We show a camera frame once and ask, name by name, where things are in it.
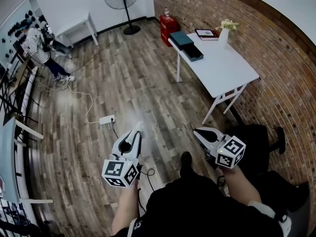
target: red cabinet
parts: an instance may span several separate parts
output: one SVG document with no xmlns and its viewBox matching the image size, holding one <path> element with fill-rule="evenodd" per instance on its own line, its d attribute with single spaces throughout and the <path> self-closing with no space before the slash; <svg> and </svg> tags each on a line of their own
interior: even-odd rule
<svg viewBox="0 0 316 237">
<path fill-rule="evenodd" d="M 161 39 L 167 46 L 171 46 L 168 41 L 170 33 L 176 31 L 178 31 L 178 23 L 173 17 L 160 16 Z"/>
</svg>

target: white table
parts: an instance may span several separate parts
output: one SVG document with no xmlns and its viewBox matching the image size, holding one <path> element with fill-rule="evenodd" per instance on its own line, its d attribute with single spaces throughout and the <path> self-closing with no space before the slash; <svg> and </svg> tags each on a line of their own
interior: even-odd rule
<svg viewBox="0 0 316 237">
<path fill-rule="evenodd" d="M 191 62 L 175 43 L 168 39 L 178 52 L 177 82 L 180 82 L 180 57 L 191 67 L 203 83 L 207 91 L 215 98 L 202 124 L 205 124 L 215 106 L 234 98 L 225 109 L 224 114 L 240 96 L 247 84 L 259 78 L 258 73 L 229 44 L 224 49 L 218 46 L 216 40 L 201 40 L 196 33 L 188 34 L 194 45 L 204 54 L 204 58 Z"/>
<path fill-rule="evenodd" d="M 91 33 L 91 36 L 94 40 L 94 43 L 96 46 L 99 45 L 99 42 L 97 40 L 97 32 L 94 30 L 94 28 L 92 27 L 91 25 L 91 18 L 90 18 L 90 15 L 89 13 L 86 13 L 85 15 L 83 15 L 82 17 L 80 18 L 77 18 L 76 20 L 72 21 L 72 22 L 69 22 L 68 24 L 65 24 L 63 27 L 61 27 L 57 33 L 55 34 L 55 36 L 57 38 L 60 38 L 61 39 L 61 42 L 65 43 L 64 42 L 64 39 L 66 39 L 70 46 L 71 47 L 74 47 L 74 44 L 69 40 L 69 38 L 66 37 L 66 34 L 72 32 L 73 30 L 79 28 L 80 26 L 82 25 L 86 25 Z"/>
</svg>

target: white vase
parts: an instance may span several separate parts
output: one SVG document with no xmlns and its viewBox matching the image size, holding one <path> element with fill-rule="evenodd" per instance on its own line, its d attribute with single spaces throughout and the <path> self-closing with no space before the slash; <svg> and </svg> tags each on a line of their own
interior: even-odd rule
<svg viewBox="0 0 316 237">
<path fill-rule="evenodd" d="M 228 35 L 229 35 L 229 30 L 226 28 L 223 28 L 218 38 L 218 45 L 220 49 L 225 48 L 228 41 Z"/>
</svg>

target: wooden floor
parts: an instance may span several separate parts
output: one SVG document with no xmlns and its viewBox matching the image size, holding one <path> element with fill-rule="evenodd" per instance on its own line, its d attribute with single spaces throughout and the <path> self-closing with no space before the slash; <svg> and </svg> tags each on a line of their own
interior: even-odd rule
<svg viewBox="0 0 316 237">
<path fill-rule="evenodd" d="M 117 28 L 99 35 L 98 47 L 89 40 L 74 48 L 72 60 L 57 61 L 76 77 L 71 88 L 93 97 L 90 122 L 114 114 L 118 135 L 144 122 L 140 162 L 144 172 L 155 169 L 154 189 L 179 178 L 183 151 L 192 153 L 197 173 L 213 178 L 192 133 L 213 99 L 183 61 L 182 82 L 176 82 L 176 52 L 161 41 L 155 20 L 136 24 L 141 31 L 133 36 Z M 48 69 L 40 73 L 45 76 L 41 83 L 53 87 Z M 45 92 L 39 85 L 33 97 L 40 107 L 32 105 L 30 114 L 39 123 L 29 125 L 45 138 L 31 143 L 32 189 L 34 198 L 52 198 L 54 204 L 36 207 L 42 219 L 53 222 L 54 233 L 110 236 L 120 189 L 108 186 L 101 171 L 116 137 L 109 126 L 85 121 L 89 96 L 72 94 L 68 88 Z M 222 131 L 231 126 L 235 121 L 230 112 L 222 114 L 224 109 L 224 103 L 219 105 L 207 125 Z M 139 186 L 146 205 L 152 190 L 145 175 Z"/>
</svg>

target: flower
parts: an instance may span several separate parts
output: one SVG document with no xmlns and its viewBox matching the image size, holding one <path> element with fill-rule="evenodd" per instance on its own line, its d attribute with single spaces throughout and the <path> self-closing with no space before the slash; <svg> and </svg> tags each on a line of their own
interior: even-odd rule
<svg viewBox="0 0 316 237">
<path fill-rule="evenodd" d="M 224 19 L 221 22 L 221 26 L 216 27 L 215 29 L 220 29 L 220 28 L 225 28 L 228 30 L 236 30 L 237 29 L 237 25 L 239 25 L 239 23 L 233 22 L 232 20 L 229 20 L 228 18 Z"/>
</svg>

